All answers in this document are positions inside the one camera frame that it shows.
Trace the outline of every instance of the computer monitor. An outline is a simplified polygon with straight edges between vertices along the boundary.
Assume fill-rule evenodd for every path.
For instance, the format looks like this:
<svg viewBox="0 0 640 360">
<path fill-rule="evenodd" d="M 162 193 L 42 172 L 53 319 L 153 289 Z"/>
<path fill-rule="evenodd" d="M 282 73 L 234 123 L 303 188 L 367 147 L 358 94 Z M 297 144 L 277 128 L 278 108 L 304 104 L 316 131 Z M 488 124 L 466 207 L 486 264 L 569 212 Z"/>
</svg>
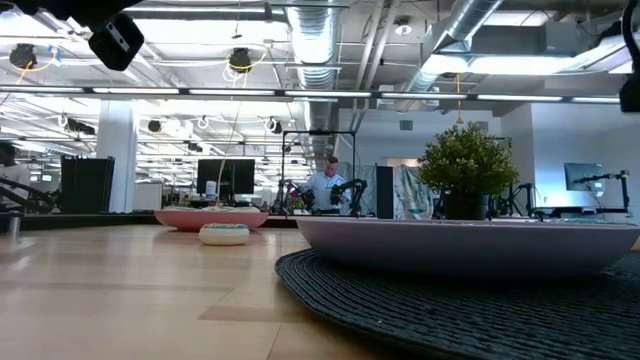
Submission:
<svg viewBox="0 0 640 360">
<path fill-rule="evenodd" d="M 218 182 L 222 160 L 198 161 L 198 193 L 205 194 L 207 181 Z M 226 160 L 220 181 L 220 193 L 224 195 L 253 194 L 255 160 Z"/>
<path fill-rule="evenodd" d="M 604 179 L 585 181 L 603 175 L 600 164 L 565 163 L 564 174 L 569 191 L 604 192 Z"/>
</svg>

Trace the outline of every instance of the pink bowl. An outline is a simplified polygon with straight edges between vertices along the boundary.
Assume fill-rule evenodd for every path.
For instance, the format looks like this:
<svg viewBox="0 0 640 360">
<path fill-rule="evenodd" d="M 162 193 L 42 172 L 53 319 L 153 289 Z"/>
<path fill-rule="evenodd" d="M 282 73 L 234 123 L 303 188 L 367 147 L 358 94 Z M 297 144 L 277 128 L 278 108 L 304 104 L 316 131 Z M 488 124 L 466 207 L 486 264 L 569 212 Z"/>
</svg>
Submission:
<svg viewBox="0 0 640 360">
<path fill-rule="evenodd" d="M 156 219 L 180 231 L 200 231 L 206 224 L 242 224 L 255 229 L 267 221 L 269 213 L 156 210 Z"/>
</svg>

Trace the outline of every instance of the man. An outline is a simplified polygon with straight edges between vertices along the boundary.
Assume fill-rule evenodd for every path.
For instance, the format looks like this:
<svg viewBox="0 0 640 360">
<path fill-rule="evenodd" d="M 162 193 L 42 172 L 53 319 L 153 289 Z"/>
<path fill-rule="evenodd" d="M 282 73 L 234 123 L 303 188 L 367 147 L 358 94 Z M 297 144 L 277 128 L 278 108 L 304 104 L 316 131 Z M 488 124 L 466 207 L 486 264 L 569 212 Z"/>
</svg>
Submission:
<svg viewBox="0 0 640 360">
<path fill-rule="evenodd" d="M 302 186 L 303 190 L 313 191 L 315 198 L 313 204 L 313 212 L 319 212 L 324 215 L 340 215 L 340 208 L 343 204 L 349 202 L 351 191 L 345 190 L 340 198 L 340 203 L 331 204 L 331 189 L 334 185 L 342 185 L 345 183 L 342 176 L 336 174 L 338 169 L 338 159 L 334 156 L 327 158 L 323 173 L 317 173 L 311 176 L 309 181 Z"/>
<path fill-rule="evenodd" d="M 31 185 L 31 171 L 27 168 L 26 165 L 17 164 L 15 161 L 16 157 L 16 149 L 11 145 L 11 143 L 2 142 L 0 143 L 0 164 L 4 165 L 4 167 L 0 168 L 0 177 L 3 179 L 7 179 L 13 182 L 17 182 L 19 184 Z M 27 198 L 29 196 L 29 192 L 23 189 L 18 189 L 16 187 L 12 187 L 5 184 L 0 184 L 0 186 L 5 189 L 11 190 L 14 194 Z M 7 198 L 2 198 L 1 203 L 2 211 L 7 210 L 18 210 L 21 206 Z"/>
</svg>

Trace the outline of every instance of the light blue curtain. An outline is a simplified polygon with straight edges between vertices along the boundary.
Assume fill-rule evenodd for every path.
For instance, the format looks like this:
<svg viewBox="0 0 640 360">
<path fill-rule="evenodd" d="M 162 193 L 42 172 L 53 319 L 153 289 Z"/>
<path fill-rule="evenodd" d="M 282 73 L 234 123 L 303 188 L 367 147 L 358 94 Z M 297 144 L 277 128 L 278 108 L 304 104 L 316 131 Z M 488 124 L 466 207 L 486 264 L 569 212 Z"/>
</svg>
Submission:
<svg viewBox="0 0 640 360">
<path fill-rule="evenodd" d="M 429 220 L 433 215 L 433 202 L 428 186 L 418 181 L 418 169 L 398 166 L 393 168 L 394 219 Z"/>
</svg>

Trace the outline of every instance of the wall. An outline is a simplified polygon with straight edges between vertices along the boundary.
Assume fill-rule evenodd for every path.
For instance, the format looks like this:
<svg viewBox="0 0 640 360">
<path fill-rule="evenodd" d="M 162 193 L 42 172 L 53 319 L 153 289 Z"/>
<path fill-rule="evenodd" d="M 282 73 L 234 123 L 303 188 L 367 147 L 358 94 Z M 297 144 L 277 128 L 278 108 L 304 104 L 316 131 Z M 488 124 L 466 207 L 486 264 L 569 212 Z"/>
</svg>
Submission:
<svg viewBox="0 0 640 360">
<path fill-rule="evenodd" d="M 613 129 L 604 137 L 603 167 L 608 173 L 629 170 L 627 180 L 632 213 L 640 215 L 640 120 L 627 126 Z M 607 189 L 602 197 L 605 206 L 622 206 L 622 187 L 620 181 L 607 181 Z"/>
<path fill-rule="evenodd" d="M 502 136 L 511 139 L 511 158 L 518 169 L 520 184 L 535 183 L 533 159 L 533 117 L 530 104 L 520 106 L 501 120 Z M 524 212 L 527 194 L 522 190 L 517 197 L 520 211 Z"/>
<path fill-rule="evenodd" d="M 592 194 L 566 190 L 564 164 L 603 163 L 604 146 L 599 138 L 607 130 L 604 119 L 612 110 L 619 111 L 598 105 L 532 105 L 539 206 L 598 206 Z"/>
<path fill-rule="evenodd" d="M 465 121 L 487 121 L 489 132 L 500 134 L 500 118 L 490 111 L 463 111 Z M 386 165 L 389 158 L 416 159 L 424 155 L 425 145 L 453 125 L 458 119 L 456 111 L 445 115 L 436 111 L 397 113 L 389 110 L 369 110 L 356 135 L 356 150 L 363 165 Z M 413 131 L 401 131 L 400 120 L 412 120 Z M 341 130 L 348 130 L 351 110 L 340 110 Z M 351 148 L 343 142 L 338 145 L 338 158 L 351 162 Z"/>
<path fill-rule="evenodd" d="M 631 202 L 640 203 L 640 178 L 633 177 L 640 173 L 639 116 L 610 105 L 532 104 L 503 117 L 502 130 L 513 138 L 521 181 L 531 181 L 533 169 L 537 206 L 622 206 L 619 181 L 607 181 L 598 200 L 586 192 L 566 191 L 566 162 L 601 163 L 605 173 L 630 170 Z"/>
</svg>

